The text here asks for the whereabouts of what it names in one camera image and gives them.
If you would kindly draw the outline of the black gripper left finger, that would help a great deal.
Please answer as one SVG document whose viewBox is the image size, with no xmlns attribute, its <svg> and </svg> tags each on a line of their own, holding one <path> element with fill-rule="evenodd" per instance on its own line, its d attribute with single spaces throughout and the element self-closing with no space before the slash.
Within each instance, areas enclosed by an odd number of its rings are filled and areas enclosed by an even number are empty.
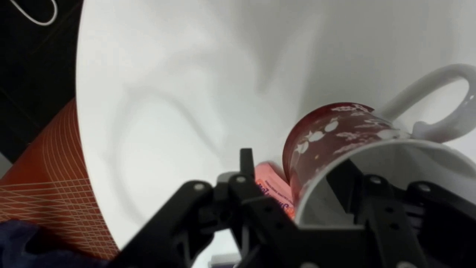
<svg viewBox="0 0 476 268">
<path fill-rule="evenodd" d="M 239 247 L 237 268 L 277 264 L 297 225 L 255 182 L 253 150 L 240 150 L 240 170 L 212 186 L 182 185 L 109 268 L 193 268 L 219 231 L 228 229 Z"/>
</svg>

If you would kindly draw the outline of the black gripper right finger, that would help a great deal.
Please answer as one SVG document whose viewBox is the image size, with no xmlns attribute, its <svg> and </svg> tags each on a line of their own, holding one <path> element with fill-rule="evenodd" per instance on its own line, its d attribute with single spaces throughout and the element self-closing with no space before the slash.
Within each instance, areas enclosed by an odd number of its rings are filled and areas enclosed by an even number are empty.
<svg viewBox="0 0 476 268">
<path fill-rule="evenodd" d="M 344 208 L 371 235 L 371 268 L 476 268 L 476 205 L 419 180 L 405 191 L 352 161 L 341 165 Z"/>
</svg>

